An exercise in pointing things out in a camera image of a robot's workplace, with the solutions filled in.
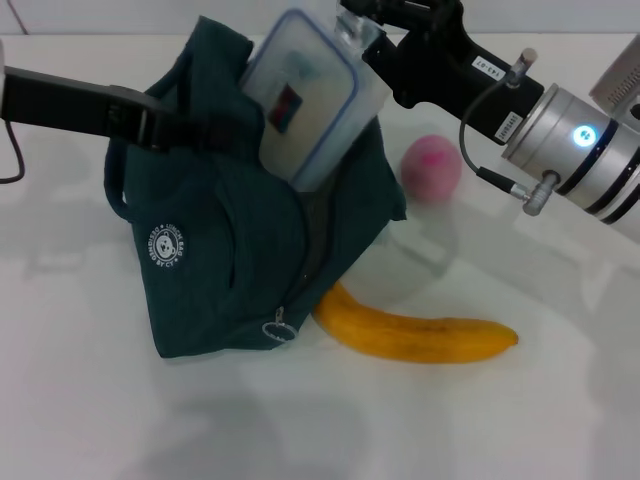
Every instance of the zipper pull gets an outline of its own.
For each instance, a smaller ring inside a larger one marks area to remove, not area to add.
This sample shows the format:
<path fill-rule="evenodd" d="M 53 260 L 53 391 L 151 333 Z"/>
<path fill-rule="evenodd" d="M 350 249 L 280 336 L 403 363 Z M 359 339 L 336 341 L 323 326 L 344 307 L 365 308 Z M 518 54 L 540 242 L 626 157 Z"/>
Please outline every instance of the zipper pull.
<path fill-rule="evenodd" d="M 284 307 L 276 309 L 275 320 L 262 325 L 262 333 L 281 343 L 289 343 L 298 336 L 298 331 L 291 325 L 284 323 Z"/>

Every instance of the banana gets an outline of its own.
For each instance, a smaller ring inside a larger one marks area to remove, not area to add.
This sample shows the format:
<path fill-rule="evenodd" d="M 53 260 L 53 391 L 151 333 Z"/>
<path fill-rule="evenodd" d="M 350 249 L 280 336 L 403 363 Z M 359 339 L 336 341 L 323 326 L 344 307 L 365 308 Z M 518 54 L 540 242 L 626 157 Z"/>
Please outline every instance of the banana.
<path fill-rule="evenodd" d="M 518 343 L 516 332 L 488 320 L 413 318 L 366 307 L 340 282 L 325 294 L 313 317 L 329 335 L 358 352 L 406 362 L 476 362 Z"/>

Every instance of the plastic container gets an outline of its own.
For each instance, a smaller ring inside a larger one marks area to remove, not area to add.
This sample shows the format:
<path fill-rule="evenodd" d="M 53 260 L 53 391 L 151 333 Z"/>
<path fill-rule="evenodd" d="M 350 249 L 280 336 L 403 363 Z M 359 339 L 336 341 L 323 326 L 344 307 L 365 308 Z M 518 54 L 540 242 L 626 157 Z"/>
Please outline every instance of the plastic container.
<path fill-rule="evenodd" d="M 241 80 L 265 113 L 264 167 L 301 192 L 320 186 L 391 92 L 361 58 L 377 27 L 337 18 L 331 31 L 287 11 Z"/>

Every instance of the cable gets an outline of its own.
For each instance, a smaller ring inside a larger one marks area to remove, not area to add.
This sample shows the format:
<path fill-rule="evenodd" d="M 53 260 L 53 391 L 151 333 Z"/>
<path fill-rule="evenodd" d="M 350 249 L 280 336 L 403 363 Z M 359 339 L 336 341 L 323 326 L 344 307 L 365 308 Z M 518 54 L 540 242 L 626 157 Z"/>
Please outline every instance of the cable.
<path fill-rule="evenodd" d="M 7 127 L 9 140 L 11 141 L 11 145 L 13 146 L 13 150 L 16 152 L 16 157 L 18 159 L 18 175 L 16 175 L 15 177 L 0 178 L 0 185 L 7 185 L 9 183 L 19 182 L 24 178 L 24 173 L 25 173 L 24 158 L 22 157 L 22 152 L 20 151 L 20 145 L 18 145 L 18 140 L 16 140 L 16 136 L 13 133 L 13 128 L 11 128 L 11 123 L 6 121 L 4 122 L 4 124 Z"/>
<path fill-rule="evenodd" d="M 16 22 L 18 22 L 18 25 L 20 25 L 20 30 L 22 30 L 22 33 L 24 35 L 29 35 L 29 30 L 27 30 L 27 27 L 24 25 L 22 18 L 20 18 L 20 15 L 18 14 L 18 10 L 16 10 L 16 7 L 14 7 L 13 0 L 7 0 L 7 5 L 9 6 L 9 9 L 11 9 L 13 18 L 15 18 Z"/>
<path fill-rule="evenodd" d="M 478 97 L 473 102 L 471 102 L 471 105 L 467 107 L 467 110 L 465 110 L 464 115 L 462 115 L 462 120 L 460 121 L 460 131 L 458 133 L 458 142 L 460 143 L 460 151 L 462 152 L 462 158 L 464 159 L 465 163 L 469 165 L 469 168 L 473 170 L 474 173 L 476 174 L 478 173 L 479 168 L 476 166 L 475 163 L 473 163 L 473 161 L 471 161 L 471 158 L 469 158 L 469 154 L 467 153 L 467 145 L 464 140 L 464 133 L 467 128 L 467 123 L 469 123 L 469 119 L 471 118 L 471 115 L 473 115 L 473 112 L 476 111 L 478 106 L 481 105 L 482 102 L 484 102 L 487 99 L 487 97 L 489 97 L 491 94 L 493 94 L 497 90 L 500 90 L 502 86 L 507 83 L 508 81 L 507 77 L 509 77 L 509 75 L 505 75 L 504 77 L 502 77 L 502 79 L 499 82 L 494 83 L 489 88 L 484 90 L 480 95 L 478 95 Z"/>

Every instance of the pink fruit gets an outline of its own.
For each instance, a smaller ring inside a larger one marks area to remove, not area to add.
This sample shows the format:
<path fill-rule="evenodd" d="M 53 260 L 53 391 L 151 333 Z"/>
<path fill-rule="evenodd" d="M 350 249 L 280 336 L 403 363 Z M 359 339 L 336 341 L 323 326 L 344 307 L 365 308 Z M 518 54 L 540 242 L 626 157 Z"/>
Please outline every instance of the pink fruit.
<path fill-rule="evenodd" d="M 423 202 L 448 200 L 461 174 L 460 152 L 440 135 L 427 135 L 416 140 L 400 164 L 400 178 L 405 190 Z"/>

